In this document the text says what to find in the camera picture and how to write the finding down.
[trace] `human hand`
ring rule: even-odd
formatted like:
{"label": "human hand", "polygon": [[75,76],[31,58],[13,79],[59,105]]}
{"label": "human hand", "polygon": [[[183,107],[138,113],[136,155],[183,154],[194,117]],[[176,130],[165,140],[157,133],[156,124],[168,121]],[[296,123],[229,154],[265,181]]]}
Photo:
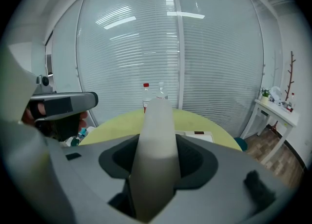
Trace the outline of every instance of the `human hand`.
{"label": "human hand", "polygon": [[[45,115],[45,109],[44,109],[44,105],[43,103],[38,103],[38,110],[42,115]],[[82,112],[80,114],[80,121],[79,121],[79,129],[78,132],[82,129],[85,128],[87,126],[86,122],[83,120],[85,118],[87,118],[88,113]],[[31,114],[30,110],[28,108],[25,109],[23,117],[21,119],[23,121],[23,123],[31,125],[33,127],[35,127],[35,119],[33,117],[33,115]]]}

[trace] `wooden coat rack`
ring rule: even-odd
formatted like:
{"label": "wooden coat rack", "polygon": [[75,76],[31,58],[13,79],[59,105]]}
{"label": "wooden coat rack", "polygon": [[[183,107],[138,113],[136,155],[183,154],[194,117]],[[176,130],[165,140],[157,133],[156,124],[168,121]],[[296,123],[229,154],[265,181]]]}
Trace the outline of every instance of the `wooden coat rack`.
{"label": "wooden coat rack", "polygon": [[[296,61],[296,59],[295,60],[293,59],[293,52],[291,51],[291,64],[290,64],[291,70],[288,70],[288,72],[290,73],[290,78],[289,78],[289,84],[287,85],[287,90],[285,90],[285,92],[286,92],[286,99],[285,99],[285,101],[287,101],[287,99],[289,97],[289,93],[290,93],[290,90],[291,90],[291,84],[294,82],[292,79],[293,79],[293,63],[295,61]],[[274,124],[274,126],[271,129],[274,133],[277,132],[277,130],[276,130],[277,122],[278,121],[276,121],[276,123]]]}

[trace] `baseboard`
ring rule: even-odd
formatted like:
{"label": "baseboard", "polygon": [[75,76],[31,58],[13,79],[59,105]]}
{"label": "baseboard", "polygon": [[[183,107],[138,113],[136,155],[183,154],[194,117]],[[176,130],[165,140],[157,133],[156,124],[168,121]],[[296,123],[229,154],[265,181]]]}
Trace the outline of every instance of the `baseboard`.
{"label": "baseboard", "polygon": [[[272,128],[272,126],[269,125],[269,124],[268,124],[266,127],[269,128],[269,129]],[[282,135],[281,135],[278,131],[276,131],[276,132],[277,132],[277,136],[278,136],[279,138],[282,138]],[[307,169],[306,165],[304,164],[302,158],[301,158],[301,157],[299,156],[299,154],[297,153],[297,151],[293,148],[293,146],[291,146],[291,144],[290,144],[287,140],[285,140],[284,144],[286,145],[287,148],[289,148],[289,150],[290,150],[290,151],[293,153],[293,155],[297,158],[297,160],[298,160],[299,163],[300,163],[300,166],[302,167],[303,171],[306,173],[306,172],[308,171],[308,169]]]}

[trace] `black knob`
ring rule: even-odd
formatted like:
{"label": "black knob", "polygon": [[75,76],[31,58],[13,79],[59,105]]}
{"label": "black knob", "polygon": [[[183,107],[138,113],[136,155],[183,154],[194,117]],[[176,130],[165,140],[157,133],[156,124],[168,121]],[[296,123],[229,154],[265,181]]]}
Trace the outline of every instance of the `black knob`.
{"label": "black knob", "polygon": [[43,77],[43,78],[42,78],[42,84],[43,84],[44,86],[48,86],[48,85],[49,85],[49,79],[48,79],[47,77]]}

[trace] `white side table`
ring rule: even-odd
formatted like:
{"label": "white side table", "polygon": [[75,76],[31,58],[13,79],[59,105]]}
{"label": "white side table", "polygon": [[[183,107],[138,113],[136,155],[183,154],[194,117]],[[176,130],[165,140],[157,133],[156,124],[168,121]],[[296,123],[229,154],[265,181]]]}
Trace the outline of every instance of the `white side table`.
{"label": "white side table", "polygon": [[253,109],[253,113],[249,119],[249,122],[246,126],[246,128],[244,129],[243,133],[241,134],[241,138],[244,139],[250,129],[250,127],[252,126],[254,119],[258,113],[258,110],[262,110],[264,112],[266,112],[268,114],[266,120],[264,121],[264,123],[261,125],[259,131],[258,131],[258,135],[261,134],[261,132],[263,131],[263,129],[265,128],[267,121],[269,119],[269,116],[273,117],[274,119],[278,120],[281,124],[283,124],[287,130],[285,132],[285,134],[282,136],[282,138],[279,140],[279,142],[277,143],[277,145],[273,148],[273,150],[261,161],[262,164],[265,164],[276,152],[277,150],[282,146],[282,144],[284,143],[285,139],[287,138],[287,136],[289,135],[289,133],[291,132],[293,127],[296,127],[298,124],[298,120],[299,120],[299,114],[295,111],[293,111],[292,113],[286,112],[284,111],[281,106],[276,105],[273,102],[268,102],[267,104],[262,103],[259,100],[254,100],[255,101],[255,106]]}

